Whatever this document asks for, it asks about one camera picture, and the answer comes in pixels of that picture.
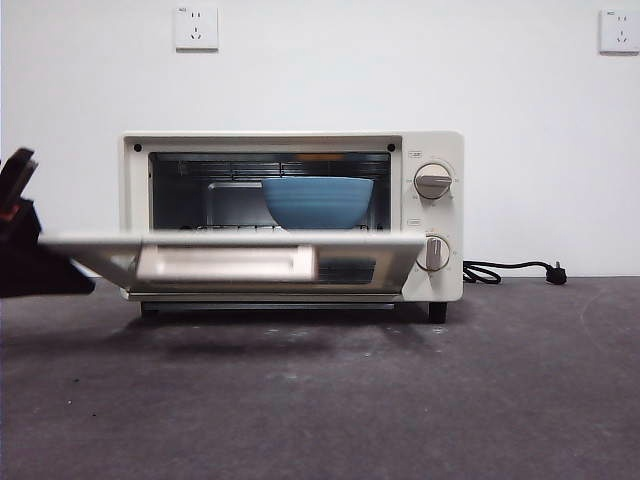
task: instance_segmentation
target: control knob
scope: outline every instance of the control knob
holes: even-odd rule
[[[428,236],[425,248],[418,255],[418,266],[428,272],[436,272],[449,261],[449,245],[440,237]]]
[[[442,165],[430,163],[418,170],[413,184],[421,197],[435,200],[449,191],[451,175]]]

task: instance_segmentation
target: open oven door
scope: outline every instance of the open oven door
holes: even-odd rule
[[[304,231],[43,234],[40,243],[122,287],[162,294],[399,294],[417,233]]]

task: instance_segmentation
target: oven door handle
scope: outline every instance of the oven door handle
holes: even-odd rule
[[[318,261],[310,245],[143,245],[136,277],[143,282],[313,282],[318,278]]]

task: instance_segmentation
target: oven foot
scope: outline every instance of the oven foot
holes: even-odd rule
[[[140,302],[140,316],[142,318],[155,317],[158,312],[157,308],[150,307],[147,302]]]
[[[447,321],[447,302],[429,303],[429,323],[445,323]]]

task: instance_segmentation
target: power cord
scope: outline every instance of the power cord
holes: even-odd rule
[[[488,270],[482,267],[492,267],[492,268],[505,268],[505,269],[516,269],[516,268],[526,268],[526,267],[544,267],[547,271],[547,282],[553,283],[554,285],[563,285],[567,283],[567,272],[565,272],[564,268],[560,267],[560,262],[556,262],[556,266],[552,267],[548,263],[544,262],[525,262],[525,263],[493,263],[493,262],[476,262],[472,260],[465,260],[462,263],[462,272],[463,278],[466,283],[488,283],[491,285],[497,285],[502,281],[502,277],[498,275],[496,272]]]

